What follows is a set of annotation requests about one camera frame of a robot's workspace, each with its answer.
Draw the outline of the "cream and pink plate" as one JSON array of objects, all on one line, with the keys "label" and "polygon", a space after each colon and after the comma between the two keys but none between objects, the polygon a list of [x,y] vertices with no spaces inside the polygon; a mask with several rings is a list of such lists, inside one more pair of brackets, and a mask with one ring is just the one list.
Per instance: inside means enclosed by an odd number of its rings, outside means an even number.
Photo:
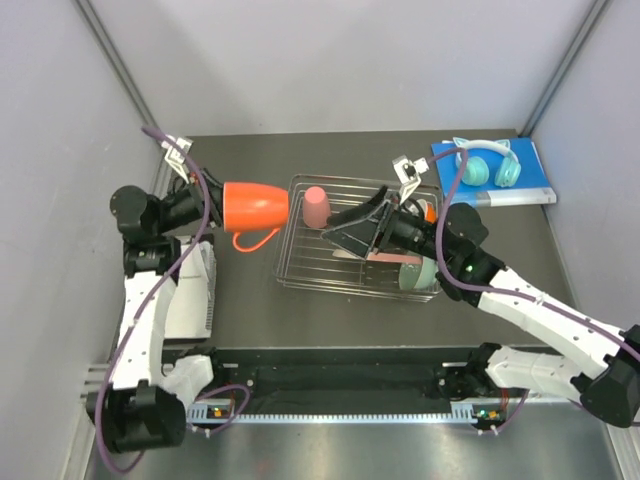
[{"label": "cream and pink plate", "polygon": [[423,262],[421,256],[396,254],[396,253],[369,253],[365,258],[361,258],[343,249],[335,249],[332,252],[332,256],[334,258],[346,259],[346,260],[360,260],[360,261],[366,261],[366,262],[407,264],[407,265],[421,265]]}]

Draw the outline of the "white and orange bowl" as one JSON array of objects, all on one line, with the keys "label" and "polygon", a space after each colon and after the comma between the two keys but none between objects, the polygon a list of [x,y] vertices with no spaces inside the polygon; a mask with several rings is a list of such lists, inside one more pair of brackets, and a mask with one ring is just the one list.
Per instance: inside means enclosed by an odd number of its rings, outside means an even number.
[{"label": "white and orange bowl", "polygon": [[437,222],[437,212],[435,207],[425,199],[409,198],[405,202],[407,210],[415,215],[423,218],[426,222],[435,224]]}]

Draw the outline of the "pink plastic cup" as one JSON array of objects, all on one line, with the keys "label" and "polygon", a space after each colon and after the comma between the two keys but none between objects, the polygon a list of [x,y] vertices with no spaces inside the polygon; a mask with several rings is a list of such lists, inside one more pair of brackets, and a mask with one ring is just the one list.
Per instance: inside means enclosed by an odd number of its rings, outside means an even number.
[{"label": "pink plastic cup", "polygon": [[323,229],[331,215],[331,206],[325,190],[319,186],[308,188],[303,198],[303,221],[313,229]]}]

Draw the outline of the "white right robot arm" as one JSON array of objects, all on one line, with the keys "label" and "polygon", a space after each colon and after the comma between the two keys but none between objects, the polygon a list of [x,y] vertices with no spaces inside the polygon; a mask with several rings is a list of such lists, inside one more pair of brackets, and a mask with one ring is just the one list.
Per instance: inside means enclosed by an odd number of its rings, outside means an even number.
[{"label": "white right robot arm", "polygon": [[481,247],[488,235],[478,212],[446,195],[435,222],[403,205],[439,155],[393,163],[401,188],[387,187],[366,202],[333,214],[324,240],[360,259],[387,246],[437,263],[445,294],[517,326],[554,349],[538,354],[498,344],[472,352],[459,374],[463,396],[487,396],[498,388],[563,397],[619,428],[639,423],[639,328],[626,331],[581,313],[523,279]]}]

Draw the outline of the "orange mug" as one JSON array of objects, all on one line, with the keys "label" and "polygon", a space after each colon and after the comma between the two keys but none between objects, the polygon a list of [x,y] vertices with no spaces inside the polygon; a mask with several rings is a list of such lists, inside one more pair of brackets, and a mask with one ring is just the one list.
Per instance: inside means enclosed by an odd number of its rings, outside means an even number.
[{"label": "orange mug", "polygon": [[[222,195],[223,228],[232,233],[233,247],[251,253],[264,246],[288,222],[289,194],[273,185],[251,182],[226,182]],[[252,246],[241,246],[239,237],[247,232],[269,233]]]}]

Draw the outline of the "metal wire dish rack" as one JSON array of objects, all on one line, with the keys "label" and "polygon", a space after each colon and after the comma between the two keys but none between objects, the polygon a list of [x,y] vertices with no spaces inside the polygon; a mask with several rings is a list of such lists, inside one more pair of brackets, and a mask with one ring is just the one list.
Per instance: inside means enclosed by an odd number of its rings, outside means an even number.
[{"label": "metal wire dish rack", "polygon": [[[304,220],[305,196],[318,187],[327,195],[333,220],[313,228]],[[439,187],[420,185],[398,205],[399,181],[299,174],[289,188],[289,222],[280,235],[276,279],[287,287],[359,296],[427,302],[441,291],[437,263],[392,240],[407,216],[433,220]]]}]

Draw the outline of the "mint green bowl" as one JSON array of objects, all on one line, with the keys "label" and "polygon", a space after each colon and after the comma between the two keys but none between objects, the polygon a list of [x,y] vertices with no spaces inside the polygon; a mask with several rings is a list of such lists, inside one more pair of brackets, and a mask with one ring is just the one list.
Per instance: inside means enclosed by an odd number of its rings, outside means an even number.
[{"label": "mint green bowl", "polygon": [[398,274],[398,285],[403,291],[427,290],[436,283],[438,265],[428,257],[414,257],[417,263],[402,263]]}]

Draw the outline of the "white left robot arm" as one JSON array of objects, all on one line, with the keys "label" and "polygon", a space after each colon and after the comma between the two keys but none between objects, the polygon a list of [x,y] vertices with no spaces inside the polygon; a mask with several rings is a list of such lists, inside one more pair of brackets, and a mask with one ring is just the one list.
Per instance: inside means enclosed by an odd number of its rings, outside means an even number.
[{"label": "white left robot arm", "polygon": [[225,370],[202,354],[163,370],[169,310],[184,280],[180,269],[201,256],[201,236],[215,216],[212,185],[187,151],[157,129],[145,132],[182,156],[177,167],[185,185],[164,198],[126,185],[110,200],[123,241],[125,307],[115,352],[86,403],[105,457],[180,445],[191,404],[200,392],[220,394],[227,382]]}]

